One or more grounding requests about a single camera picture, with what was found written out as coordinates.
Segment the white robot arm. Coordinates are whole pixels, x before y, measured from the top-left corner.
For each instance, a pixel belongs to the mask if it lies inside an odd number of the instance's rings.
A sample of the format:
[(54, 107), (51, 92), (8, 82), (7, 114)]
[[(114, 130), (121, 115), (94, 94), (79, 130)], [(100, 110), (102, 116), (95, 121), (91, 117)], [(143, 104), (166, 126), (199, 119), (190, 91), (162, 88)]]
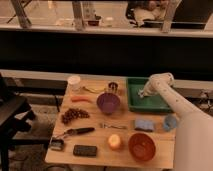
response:
[(213, 117), (172, 88), (171, 73), (148, 78), (144, 96), (159, 94), (178, 116), (173, 171), (213, 171)]

